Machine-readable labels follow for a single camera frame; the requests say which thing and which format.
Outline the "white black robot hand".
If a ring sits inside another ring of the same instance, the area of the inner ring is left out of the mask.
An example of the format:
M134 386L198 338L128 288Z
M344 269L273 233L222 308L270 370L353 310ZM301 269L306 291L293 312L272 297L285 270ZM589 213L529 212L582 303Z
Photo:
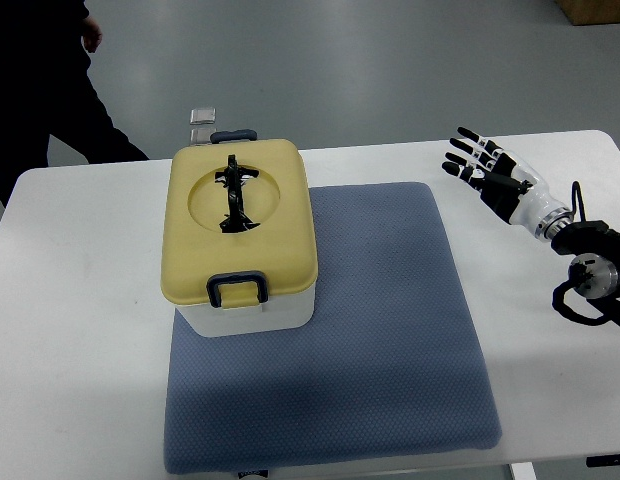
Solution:
M493 140L465 127L452 138L443 170L479 193L480 200L509 225L551 241L574 221L573 211L555 199L548 183L526 161Z

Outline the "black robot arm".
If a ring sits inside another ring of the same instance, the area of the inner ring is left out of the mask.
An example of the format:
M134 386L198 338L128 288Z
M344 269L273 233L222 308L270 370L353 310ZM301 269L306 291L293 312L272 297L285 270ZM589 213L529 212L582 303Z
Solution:
M561 229L551 240L559 255L572 255L568 278L552 294L552 307L562 317L595 327L612 322L620 327L620 233L601 220L580 221ZM565 302L575 291L600 312L596 318L573 310Z

